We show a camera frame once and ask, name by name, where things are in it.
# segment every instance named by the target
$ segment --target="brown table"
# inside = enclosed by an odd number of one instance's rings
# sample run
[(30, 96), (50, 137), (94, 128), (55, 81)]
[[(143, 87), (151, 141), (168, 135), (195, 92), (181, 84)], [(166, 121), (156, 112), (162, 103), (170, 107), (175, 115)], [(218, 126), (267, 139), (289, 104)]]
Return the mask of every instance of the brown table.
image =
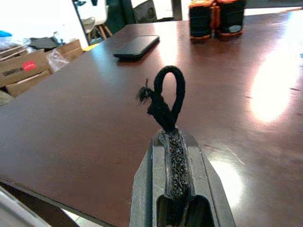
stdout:
[[(217, 170), (237, 226), (303, 225), (303, 13), (245, 19), (242, 37), (196, 44), (187, 21), (126, 26), (1, 107), (1, 181), (128, 226), (133, 177), (159, 129), (135, 95), (173, 64), (187, 82), (177, 125)], [(142, 60), (112, 56), (154, 34), (160, 43)], [(174, 95), (167, 76), (164, 97), (172, 103)]]

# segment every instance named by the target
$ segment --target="plastic bag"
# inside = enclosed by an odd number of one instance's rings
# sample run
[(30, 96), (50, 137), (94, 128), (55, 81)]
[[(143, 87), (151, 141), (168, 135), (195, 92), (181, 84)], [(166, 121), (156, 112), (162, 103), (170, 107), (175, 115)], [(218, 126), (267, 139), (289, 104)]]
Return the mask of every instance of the plastic bag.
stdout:
[(28, 38), (15, 38), (13, 36), (0, 37), (0, 52), (17, 46), (23, 46), (23, 48), (26, 48), (29, 44), (30, 40)]
[(53, 51), (48, 53), (46, 57), (48, 59), (48, 63), (50, 64), (54, 72), (57, 72), (62, 67), (70, 63), (56, 49), (53, 49)]

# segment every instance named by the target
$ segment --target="cardboard box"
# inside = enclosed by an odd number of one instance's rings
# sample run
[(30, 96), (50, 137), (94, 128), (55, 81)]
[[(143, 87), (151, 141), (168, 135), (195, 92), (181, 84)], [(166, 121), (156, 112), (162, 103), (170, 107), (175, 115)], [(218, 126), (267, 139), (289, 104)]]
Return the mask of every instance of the cardboard box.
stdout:
[(0, 61), (0, 87), (49, 70), (50, 66), (43, 50), (24, 56)]
[(68, 61), (73, 61), (83, 54), (79, 39), (63, 46), (57, 47), (56, 50)]
[(17, 83), (6, 85), (5, 87), (11, 96), (17, 97), (18, 95), (29, 90), (32, 86), (35, 86), (36, 84), (40, 83), (42, 80), (44, 80), (50, 75), (50, 71), (47, 70), (32, 77), (21, 80)]

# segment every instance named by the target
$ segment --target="red label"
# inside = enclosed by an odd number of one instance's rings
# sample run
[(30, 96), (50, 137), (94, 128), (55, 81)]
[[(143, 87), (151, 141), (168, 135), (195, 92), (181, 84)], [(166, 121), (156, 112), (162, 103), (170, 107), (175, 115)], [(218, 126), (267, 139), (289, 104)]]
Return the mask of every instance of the red label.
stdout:
[(37, 66), (33, 61), (27, 61), (22, 64), (22, 68), (24, 69), (24, 71), (31, 71), (37, 68)]

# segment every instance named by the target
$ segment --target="black object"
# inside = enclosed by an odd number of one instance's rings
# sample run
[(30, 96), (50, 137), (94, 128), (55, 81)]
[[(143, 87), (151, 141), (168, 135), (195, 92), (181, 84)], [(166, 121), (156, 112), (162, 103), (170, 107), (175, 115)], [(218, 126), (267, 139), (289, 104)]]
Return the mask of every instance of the black object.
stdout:
[(30, 45), (36, 50), (44, 49), (45, 51), (50, 51), (56, 47), (61, 46), (58, 44), (53, 37), (44, 37), (44, 38), (30, 38)]
[(157, 35), (140, 35), (117, 50), (114, 56), (121, 59), (137, 60), (158, 41), (159, 36)]
[[(176, 101), (171, 111), (161, 96), (164, 77), (169, 72), (174, 74), (177, 82)], [(176, 66), (166, 66), (161, 69), (154, 80), (154, 91), (147, 87), (147, 82), (148, 81), (146, 81), (145, 86), (139, 90), (137, 95), (138, 99), (141, 103), (145, 103), (147, 99), (151, 98), (152, 102), (148, 107), (147, 113), (153, 115), (166, 132), (173, 132), (185, 96), (185, 80), (182, 72)]]

